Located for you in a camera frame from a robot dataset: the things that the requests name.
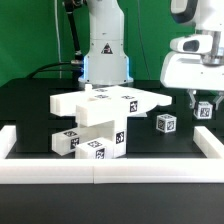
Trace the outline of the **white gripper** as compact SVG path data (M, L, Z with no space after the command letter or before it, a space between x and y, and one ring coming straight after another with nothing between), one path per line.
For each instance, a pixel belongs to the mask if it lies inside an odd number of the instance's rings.
M197 90L224 91L224 66L206 66L196 54L170 52L164 59L161 83L168 88L188 89L189 107L195 109ZM215 109L224 100L224 92L214 98Z

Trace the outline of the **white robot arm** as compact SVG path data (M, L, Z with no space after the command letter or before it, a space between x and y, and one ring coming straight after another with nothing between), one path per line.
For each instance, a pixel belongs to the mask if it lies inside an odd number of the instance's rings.
M90 15L90 50L81 53L73 12L87 5ZM117 0L64 0L75 49L84 66L81 83L116 85L131 83L128 57L123 50L124 13ZM171 0L170 12L178 24L194 33L170 42L160 81L168 88L216 91L214 104L224 101L224 0Z

